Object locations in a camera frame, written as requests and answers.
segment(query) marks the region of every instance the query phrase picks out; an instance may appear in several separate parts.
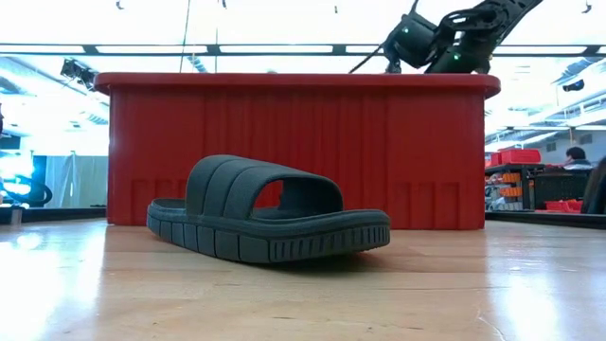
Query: ceiling light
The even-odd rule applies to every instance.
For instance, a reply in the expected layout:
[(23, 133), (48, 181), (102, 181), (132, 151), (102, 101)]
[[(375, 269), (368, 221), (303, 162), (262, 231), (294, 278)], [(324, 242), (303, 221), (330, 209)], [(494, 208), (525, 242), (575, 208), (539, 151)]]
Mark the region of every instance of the ceiling light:
[(556, 135), (556, 133), (547, 133), (547, 134), (534, 136), (534, 137), (531, 137), (531, 138), (523, 141), (522, 144), (525, 145), (525, 144), (530, 144), (530, 143), (537, 143), (537, 142), (543, 141), (544, 139), (555, 136), (555, 135)]
[(100, 53), (206, 53), (205, 45), (99, 45), (97, 51)]
[[(377, 49), (375, 45), (354, 45), (346, 46), (345, 51), (347, 53), (372, 53)], [(383, 49), (379, 49), (378, 53), (383, 53)]]
[(578, 54), (585, 46), (498, 46), (494, 54)]
[(225, 45), (223, 53), (330, 53), (331, 45)]
[(80, 45), (0, 45), (0, 53), (84, 53)]
[(570, 127), (580, 127), (589, 124), (595, 124), (601, 120), (606, 119), (606, 110), (596, 110), (591, 113), (582, 114), (579, 117), (570, 118), (566, 124)]
[(521, 141), (498, 141), (498, 142), (492, 142), (488, 145), (484, 146), (484, 152), (485, 153), (496, 153), (499, 152), (499, 150), (505, 149), (505, 148), (509, 148), (509, 147), (513, 147), (517, 144), (521, 144)]
[(575, 128), (578, 131), (606, 131), (606, 126), (598, 126), (598, 125), (584, 125)]
[(535, 127), (535, 126), (525, 126), (525, 127), (511, 127), (511, 130), (514, 131), (547, 131), (547, 132), (557, 132), (557, 131), (567, 131), (569, 127)]

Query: wall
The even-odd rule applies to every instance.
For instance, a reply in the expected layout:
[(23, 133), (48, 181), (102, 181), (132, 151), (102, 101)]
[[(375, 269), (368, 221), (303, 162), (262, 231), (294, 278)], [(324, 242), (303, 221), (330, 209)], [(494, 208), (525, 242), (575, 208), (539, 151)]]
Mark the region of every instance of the wall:
[(107, 204), (107, 156), (48, 156), (45, 183), (53, 192), (47, 208)]
[[(602, 157), (606, 156), (606, 132), (576, 132), (575, 139), (579, 139), (581, 135), (591, 134), (593, 136), (593, 142), (590, 144), (584, 144), (579, 146), (585, 150), (587, 159), (591, 162), (598, 162)], [(547, 152), (546, 145), (550, 142), (556, 142), (556, 150), (553, 152)], [(561, 164), (566, 159), (566, 150), (572, 146), (570, 138), (562, 136), (555, 141), (541, 142), (537, 146), (532, 148), (538, 148), (541, 151), (541, 159), (545, 164)]]

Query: wooden table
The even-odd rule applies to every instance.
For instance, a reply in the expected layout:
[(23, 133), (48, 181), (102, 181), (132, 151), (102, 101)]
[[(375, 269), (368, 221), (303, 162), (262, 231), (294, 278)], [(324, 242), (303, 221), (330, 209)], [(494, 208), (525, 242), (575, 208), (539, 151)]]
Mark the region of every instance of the wooden table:
[(0, 340), (603, 340), (606, 233), (394, 231), (258, 267), (103, 221), (0, 226)]

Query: red bin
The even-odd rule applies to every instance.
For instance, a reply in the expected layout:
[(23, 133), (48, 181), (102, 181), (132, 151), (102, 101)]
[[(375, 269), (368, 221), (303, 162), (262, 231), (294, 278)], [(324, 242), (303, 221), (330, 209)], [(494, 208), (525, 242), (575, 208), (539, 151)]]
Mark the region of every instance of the red bin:
[(490, 166), (494, 167), (499, 165), (501, 165), (501, 153), (492, 153), (490, 155)]
[(538, 164), (541, 162), (541, 152), (536, 149), (511, 149), (500, 152), (503, 164)]
[(105, 73), (96, 87), (111, 98), (111, 224), (145, 224), (153, 198), (183, 197), (198, 160), (228, 153), (328, 176), (396, 229), (484, 227), (495, 77)]

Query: slide sandal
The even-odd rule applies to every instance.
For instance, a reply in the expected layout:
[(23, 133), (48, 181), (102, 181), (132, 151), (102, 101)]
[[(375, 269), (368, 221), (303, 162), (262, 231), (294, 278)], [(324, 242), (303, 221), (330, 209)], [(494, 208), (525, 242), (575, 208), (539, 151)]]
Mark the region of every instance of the slide sandal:
[[(268, 184), (282, 181), (277, 207), (254, 208)], [(165, 241), (208, 256), (251, 263), (306, 260), (389, 244), (389, 217), (343, 210), (329, 178), (233, 155), (202, 159), (186, 199), (155, 199), (148, 227)]]

